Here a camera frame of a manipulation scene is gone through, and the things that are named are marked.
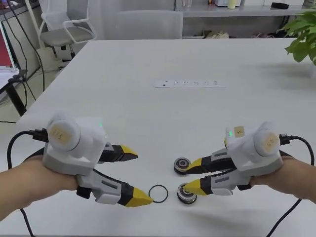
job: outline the white chair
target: white chair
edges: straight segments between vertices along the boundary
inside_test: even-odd
[[[175,40],[182,38],[183,13],[178,11],[121,11],[117,40]]]
[[[43,23],[40,26],[40,39],[55,47],[66,50],[70,46],[74,58],[73,44],[85,43],[97,38],[96,31],[89,21],[89,0],[67,0],[67,11],[51,12],[52,0],[48,1],[48,10],[42,14]],[[42,32],[44,25],[49,31]]]

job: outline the shelf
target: shelf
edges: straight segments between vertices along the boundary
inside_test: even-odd
[[[183,7],[183,17],[232,17],[232,16],[292,16],[310,9],[307,6],[290,6],[287,10],[275,9],[270,6],[240,6],[231,10],[206,4],[193,4]]]

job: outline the desk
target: desk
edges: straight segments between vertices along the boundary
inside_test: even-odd
[[[200,175],[179,177],[178,157],[191,160],[223,147],[226,126],[273,121],[280,133],[300,135],[316,147],[316,82],[310,62],[287,56],[290,39],[135,40],[89,42],[19,120],[16,131],[41,127],[57,109],[99,116],[109,141],[126,144],[137,160],[98,170],[144,191],[169,189],[165,203],[136,209],[101,205],[61,192],[26,209],[36,236],[262,237],[295,202],[267,187],[235,190],[231,197],[177,199],[177,187]],[[226,88],[154,88],[165,79],[217,80]],[[9,137],[2,139],[7,144]],[[13,164],[42,146],[23,137]],[[303,144],[284,151],[309,162]],[[5,157],[5,148],[1,149]],[[5,169],[5,159],[0,167]],[[275,236],[313,236],[316,205],[304,201]],[[0,234],[26,235],[19,212]]]

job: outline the monitor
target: monitor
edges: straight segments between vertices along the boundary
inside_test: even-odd
[[[0,22],[0,72],[16,72],[8,40]]]

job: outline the black cable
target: black cable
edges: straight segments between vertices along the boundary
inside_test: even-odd
[[[25,84],[26,84],[26,86],[28,87],[28,89],[30,90],[31,95],[32,95],[32,97],[33,97],[34,101],[36,101],[36,97],[35,97],[35,95],[33,94],[33,92],[32,92],[32,90],[31,90],[31,88],[30,88],[30,86],[29,86],[28,82],[27,82],[27,81],[25,81]]]
[[[0,123],[16,123],[16,122],[10,122],[10,121],[0,121]]]
[[[308,143],[307,140],[305,140],[304,138],[302,137],[298,137],[298,136],[287,136],[287,135],[284,135],[283,138],[286,140],[286,141],[291,141],[291,140],[300,140],[302,142],[305,143],[305,145],[307,146],[308,148],[308,151],[310,152],[310,155],[311,155],[311,165],[314,165],[315,164],[315,156],[314,156],[314,152],[313,152],[313,149],[311,147],[311,145]],[[270,230],[270,232],[267,234],[267,237],[270,237],[274,231],[277,229],[277,227],[279,226],[279,224],[301,203],[301,199],[298,199],[294,205],[286,212],[284,213],[283,216],[281,216],[280,219],[278,219],[278,221],[275,223],[275,225],[272,227],[272,229]]]
[[[22,132],[19,132],[18,134],[16,134],[12,139],[11,141],[9,142],[9,145],[8,145],[8,149],[6,151],[6,159],[7,159],[7,163],[8,163],[8,169],[12,169],[12,158],[11,158],[11,153],[12,153],[12,147],[13,147],[13,144],[14,142],[20,137],[20,136],[23,136],[23,135],[32,135],[34,136],[35,132],[34,131],[22,131]],[[29,234],[31,237],[35,237],[35,235],[33,234],[32,232],[32,229],[31,229],[31,226],[30,226],[30,222],[28,220],[28,217],[24,211],[24,209],[20,209],[23,217],[24,217],[24,221],[25,221],[25,224],[26,224],[26,227],[28,228],[28,231],[29,231]]]
[[[23,215],[23,218],[24,218],[24,221],[25,221],[25,225],[26,225],[26,227],[28,228],[28,231],[29,231],[29,233],[30,233],[30,236],[31,236],[31,237],[35,237],[35,235],[33,234],[33,231],[32,231],[32,228],[31,228],[31,225],[30,225],[30,222],[29,222],[28,216],[26,215],[25,210],[22,208],[22,209],[20,209],[20,212],[21,212],[22,215]]]
[[[30,92],[31,92],[31,94],[32,94],[32,97],[33,97],[34,100],[36,101],[36,98],[35,98],[35,96],[34,96],[32,90],[31,90],[31,88],[30,88],[30,86],[29,86],[29,84],[28,84],[28,82],[27,82],[27,78],[28,78],[28,76],[27,76],[27,73],[28,73],[28,60],[27,60],[27,57],[26,57],[25,52],[24,52],[24,50],[23,50],[22,44],[21,44],[20,40],[18,39],[18,37],[15,35],[15,33],[14,33],[14,31],[13,31],[13,29],[12,29],[12,27],[11,27],[9,21],[8,21],[8,18],[6,17],[6,15],[5,15],[3,9],[2,9],[2,14],[3,14],[3,16],[4,16],[4,19],[5,19],[6,23],[7,23],[8,27],[9,27],[9,29],[10,29],[12,35],[13,35],[13,37],[14,37],[15,40],[18,42],[18,44],[19,44],[19,46],[20,46],[20,48],[21,48],[21,51],[22,51],[22,54],[23,54],[23,57],[24,57],[24,60],[25,60],[25,83],[26,83],[26,86],[29,88],[29,90],[30,90]]]
[[[25,105],[24,105],[24,107],[25,107],[25,110],[26,110],[26,107],[27,107],[27,105],[28,105],[28,92],[27,92],[27,90],[26,90],[26,86],[25,86],[24,82],[21,81],[21,83],[22,83],[22,85],[23,85],[23,87],[24,87],[24,93],[25,93]]]
[[[44,91],[45,91],[45,71],[44,71],[43,62],[42,62],[42,60],[41,60],[41,57],[40,57],[39,53],[37,52],[36,48],[34,47],[34,45],[32,44],[32,42],[31,42],[29,36],[27,35],[27,33],[26,33],[24,27],[22,26],[22,23],[21,23],[19,17],[18,17],[17,14],[15,13],[14,9],[11,7],[11,4],[8,4],[8,5],[9,5],[9,8],[10,8],[10,10],[12,11],[12,13],[13,13],[15,19],[17,20],[18,24],[20,25],[20,27],[21,27],[21,29],[22,29],[22,31],[23,31],[23,33],[24,33],[26,39],[28,40],[28,42],[30,43],[31,47],[33,48],[35,54],[36,54],[37,57],[39,58],[39,65],[40,65],[41,72],[42,72],[42,76],[43,76],[43,92],[44,92]]]

